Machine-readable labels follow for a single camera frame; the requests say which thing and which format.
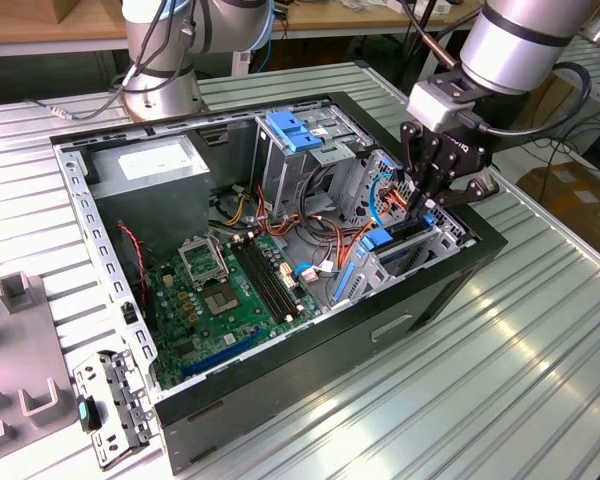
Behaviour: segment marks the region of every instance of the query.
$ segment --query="metal bracket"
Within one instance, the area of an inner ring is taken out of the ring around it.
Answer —
[[[158,433],[140,372],[131,352],[99,352],[74,370],[79,393],[92,397],[101,427],[91,435],[98,465],[108,470],[146,447]]]

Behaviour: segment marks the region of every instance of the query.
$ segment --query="wooden desk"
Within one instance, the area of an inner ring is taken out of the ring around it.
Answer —
[[[478,0],[467,0],[443,18],[434,17],[430,30],[437,30],[475,8]],[[328,4],[297,3],[289,9],[288,38],[338,37],[402,33],[409,19],[402,13],[374,6],[353,11],[337,0]],[[284,27],[276,21],[274,39]],[[81,0],[59,24],[47,24],[0,15],[0,56],[41,53],[126,49],[126,31],[118,0]]]
[[[440,30],[475,9],[480,3],[482,2],[478,0],[465,0],[462,5],[452,7],[449,15],[431,17],[427,30]],[[287,36],[310,38],[403,33],[406,32],[409,23],[409,17],[405,13],[397,13],[384,6],[355,11],[345,7],[338,0],[331,0],[327,4],[297,2],[289,6]],[[276,22],[275,30],[284,30],[281,22]],[[309,32],[321,32],[321,35],[308,35]]]

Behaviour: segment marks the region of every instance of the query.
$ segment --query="cardboard box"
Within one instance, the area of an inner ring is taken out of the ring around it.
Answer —
[[[0,0],[0,14],[60,23],[80,0]]]
[[[536,201],[545,171],[536,168],[518,181]],[[551,167],[542,205],[600,252],[600,178],[593,172],[578,162]]]

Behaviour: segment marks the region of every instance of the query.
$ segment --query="chip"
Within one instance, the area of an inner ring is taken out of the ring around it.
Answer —
[[[195,351],[196,347],[191,340],[181,343],[180,345],[176,345],[176,352],[178,352],[178,356],[180,357],[186,357]]]
[[[232,344],[236,343],[236,337],[233,336],[233,333],[229,333],[229,334],[225,335],[223,338],[224,338],[224,342],[227,345],[232,345]]]
[[[228,283],[221,283],[207,288],[202,292],[202,298],[204,298],[212,315],[220,315],[240,305],[238,297]]]

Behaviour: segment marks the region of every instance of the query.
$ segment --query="aluminum table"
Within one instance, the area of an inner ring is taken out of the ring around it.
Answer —
[[[344,90],[394,135],[406,119],[405,98],[354,64],[201,86],[212,108]],[[0,274],[43,276],[69,370],[119,340],[48,137],[127,121],[120,105],[80,125],[0,106]],[[495,175],[501,192],[475,208],[509,243],[438,319],[179,478],[596,478],[600,256]],[[100,472],[77,423],[0,460],[8,479],[169,475],[159,438]]]

